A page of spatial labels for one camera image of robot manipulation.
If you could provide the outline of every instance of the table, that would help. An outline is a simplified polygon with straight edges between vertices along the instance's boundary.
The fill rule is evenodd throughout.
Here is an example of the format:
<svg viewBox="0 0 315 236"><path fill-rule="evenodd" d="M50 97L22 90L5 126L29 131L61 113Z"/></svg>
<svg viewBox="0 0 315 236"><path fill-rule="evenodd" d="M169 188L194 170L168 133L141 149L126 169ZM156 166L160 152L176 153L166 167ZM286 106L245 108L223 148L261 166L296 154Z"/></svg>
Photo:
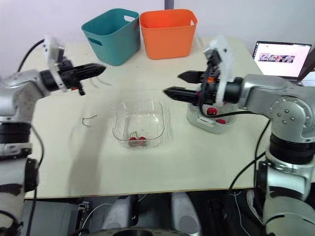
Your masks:
<svg viewBox="0 0 315 236"><path fill-rule="evenodd" d="M226 189L254 154L258 136L267 119L240 115L223 134L212 134L186 120L187 104L173 101L162 90L171 86L189 87L177 78L186 70L205 70L202 53L210 38L195 38L188 57L150 60L142 47L121 66L108 66L99 78L83 82L86 94L76 91L52 93L38 101L33 124L45 144L40 167L39 198L100 196L129 193L156 193ZM234 54L233 76L261 74L238 38L228 37ZM99 62L88 43L65 45L65 54L74 65ZM24 69L47 69L38 49ZM158 147L130 150L112 134L119 102L137 99L158 100L166 114L165 141ZM90 127L83 126L82 118ZM266 147L268 135L261 143ZM40 156L32 135L32 157ZM235 183L252 187L253 171L247 170Z"/></svg>

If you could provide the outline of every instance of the white wall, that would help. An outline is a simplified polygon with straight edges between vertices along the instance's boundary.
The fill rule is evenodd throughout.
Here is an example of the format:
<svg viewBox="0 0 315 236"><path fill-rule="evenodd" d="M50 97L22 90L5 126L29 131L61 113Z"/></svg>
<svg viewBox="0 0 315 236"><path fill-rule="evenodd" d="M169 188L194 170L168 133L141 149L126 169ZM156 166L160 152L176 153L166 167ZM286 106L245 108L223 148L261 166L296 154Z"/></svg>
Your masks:
<svg viewBox="0 0 315 236"><path fill-rule="evenodd" d="M85 41L81 25L112 8L142 13L164 0L0 0L0 75L9 75L46 34L62 42Z"/></svg>
<svg viewBox="0 0 315 236"><path fill-rule="evenodd" d="M175 0L198 19L201 36L242 39L250 53L256 41L315 44L314 0Z"/></svg>

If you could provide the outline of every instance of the transparent plastic tray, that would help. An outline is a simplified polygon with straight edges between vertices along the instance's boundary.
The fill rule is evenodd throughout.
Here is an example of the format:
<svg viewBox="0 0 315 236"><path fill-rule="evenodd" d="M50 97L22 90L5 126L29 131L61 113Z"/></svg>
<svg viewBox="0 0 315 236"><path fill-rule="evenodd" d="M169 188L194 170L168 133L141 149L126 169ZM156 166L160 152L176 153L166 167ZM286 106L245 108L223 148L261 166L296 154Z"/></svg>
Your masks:
<svg viewBox="0 0 315 236"><path fill-rule="evenodd" d="M122 102L117 106L116 116L113 135L125 148L152 148L163 141L163 108L158 101Z"/></svg>
<svg viewBox="0 0 315 236"><path fill-rule="evenodd" d="M216 108L219 114L224 114L224 113L230 113L230 112L235 112L237 111L237 105L236 104L224 104L222 107L219 106L210 106L210 105L204 105L203 110L204 113L207 113L207 109L213 107ZM223 119L226 123L221 124L216 122L219 118L206 118L204 117L201 112L199 111L198 106L194 106L192 104L188 104L188 109L187 109L187 120L195 125L198 126L202 129L205 129L209 132L215 133L215 134L220 134L225 131L227 131L234 123L236 116L227 116L227 117L221 117L220 119Z"/></svg>

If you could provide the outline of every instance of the laptop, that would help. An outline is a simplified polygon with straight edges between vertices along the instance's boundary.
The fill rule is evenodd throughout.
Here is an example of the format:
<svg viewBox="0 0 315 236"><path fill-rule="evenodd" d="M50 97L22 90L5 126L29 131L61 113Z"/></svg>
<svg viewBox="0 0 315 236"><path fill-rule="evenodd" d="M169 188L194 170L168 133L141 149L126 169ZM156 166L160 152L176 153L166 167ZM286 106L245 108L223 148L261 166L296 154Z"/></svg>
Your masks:
<svg viewBox="0 0 315 236"><path fill-rule="evenodd" d="M276 75L297 83L311 46L257 41L252 57L264 75Z"/></svg>

